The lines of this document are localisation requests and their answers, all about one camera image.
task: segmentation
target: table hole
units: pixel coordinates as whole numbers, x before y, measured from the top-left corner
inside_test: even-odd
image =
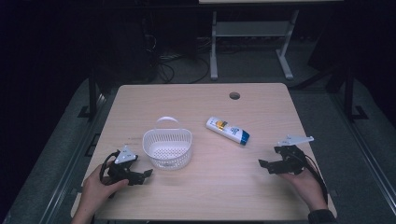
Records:
[[[238,100],[239,98],[241,98],[241,95],[238,92],[233,91],[230,93],[230,98],[233,100]]]

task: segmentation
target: sleeve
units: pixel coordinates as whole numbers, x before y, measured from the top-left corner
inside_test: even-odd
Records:
[[[312,211],[308,215],[309,224],[333,224],[337,223],[334,215],[330,210],[321,209]]]

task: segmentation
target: basket handle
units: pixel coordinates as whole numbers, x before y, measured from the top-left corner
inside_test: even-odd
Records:
[[[164,121],[164,120],[172,120],[172,121],[176,122],[178,124],[178,128],[181,129],[180,122],[178,122],[177,119],[174,119],[172,117],[162,117],[162,118],[157,119],[157,123],[155,124],[155,129],[157,129],[158,123],[161,122],[161,121]]]

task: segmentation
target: white bottle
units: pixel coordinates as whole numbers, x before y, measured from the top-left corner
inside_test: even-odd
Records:
[[[212,117],[207,121],[206,128],[226,136],[243,146],[247,144],[248,138],[250,137],[250,135],[241,128],[231,126],[227,121],[216,117]]]

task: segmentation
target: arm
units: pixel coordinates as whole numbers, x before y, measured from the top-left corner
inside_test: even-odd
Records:
[[[304,169],[299,175],[280,174],[279,176],[289,181],[308,205],[311,212],[308,215],[309,223],[336,223],[324,201],[320,185],[311,172]]]
[[[128,180],[124,179],[112,185],[105,185],[107,178],[103,183],[99,180],[99,173],[102,165],[96,169],[84,180],[82,187],[81,199],[79,200],[78,209],[73,216],[72,224],[90,223],[96,210],[107,200],[107,198],[119,189],[128,185]]]

